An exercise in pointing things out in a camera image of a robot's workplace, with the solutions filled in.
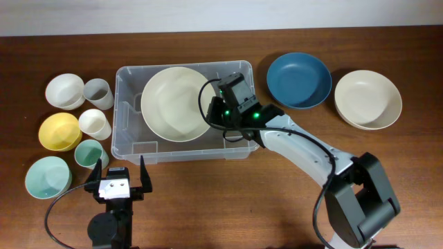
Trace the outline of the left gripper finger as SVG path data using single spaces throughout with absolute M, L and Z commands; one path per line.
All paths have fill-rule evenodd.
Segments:
M 101 179 L 102 160 L 99 158 L 85 183 L 99 183 Z
M 144 193 L 150 193 L 153 191 L 152 182 L 150 175 L 148 174 L 146 167 L 145 167 L 145 161 L 143 156 L 140 156 L 140 180 L 141 180 L 141 187 L 143 189 Z

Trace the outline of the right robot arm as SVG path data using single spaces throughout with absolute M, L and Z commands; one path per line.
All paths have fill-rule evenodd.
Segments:
M 374 237 L 399 213 L 400 204 L 379 159 L 356 157 L 299 127 L 273 104 L 263 106 L 241 73 L 213 81 L 215 96 L 204 121 L 290 160 L 317 184 L 312 223 L 326 248 L 369 248 Z

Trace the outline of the white small bowl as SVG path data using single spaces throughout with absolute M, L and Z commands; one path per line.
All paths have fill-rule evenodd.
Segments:
M 84 81 L 79 76 L 65 73 L 54 77 L 48 83 L 45 98 L 53 107 L 74 110 L 85 101 L 83 90 Z

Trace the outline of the dark blue plate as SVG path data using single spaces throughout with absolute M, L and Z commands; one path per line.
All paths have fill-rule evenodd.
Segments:
M 292 109 L 318 106 L 332 90 L 329 69 L 307 53 L 287 53 L 277 58 L 268 69 L 266 83 L 273 98 Z

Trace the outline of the clear plastic storage container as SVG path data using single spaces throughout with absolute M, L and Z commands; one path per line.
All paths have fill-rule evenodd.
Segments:
M 176 68 L 176 64 L 124 66 L 116 72 L 114 123 L 111 153 L 119 160 L 147 164 L 203 159 L 244 159 L 259 145 L 254 141 L 228 142 L 222 132 L 209 128 L 200 137 L 187 142 L 172 142 L 156 135 L 142 114 L 145 85 L 157 73 Z

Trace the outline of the beige plate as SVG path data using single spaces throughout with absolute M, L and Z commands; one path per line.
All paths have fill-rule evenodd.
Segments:
M 369 70 L 344 75 L 336 85 L 334 104 L 344 121 L 362 130 L 393 125 L 403 109 L 401 94 L 393 82 Z

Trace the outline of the yellow small bowl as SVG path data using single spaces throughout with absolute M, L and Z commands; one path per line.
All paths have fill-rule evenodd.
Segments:
M 82 139 L 78 119 L 70 113 L 56 113 L 43 121 L 39 128 L 40 144 L 51 151 L 69 151 Z

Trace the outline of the cream plate front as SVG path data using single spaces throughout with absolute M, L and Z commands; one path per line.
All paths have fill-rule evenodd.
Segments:
M 202 136 L 210 126 L 201 114 L 208 111 L 216 92 L 199 72 L 171 67 L 155 74 L 145 85 L 141 112 L 147 126 L 159 137 L 188 142 Z

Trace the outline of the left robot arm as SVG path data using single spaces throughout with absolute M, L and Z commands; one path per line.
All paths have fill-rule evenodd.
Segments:
M 93 248 L 132 248 L 133 202 L 142 201 L 145 193 L 153 191 L 144 158 L 140 157 L 140 187 L 129 184 L 129 170 L 115 167 L 102 176 L 102 161 L 97 160 L 86 180 L 84 190 L 106 206 L 106 210 L 90 220 L 87 234 Z

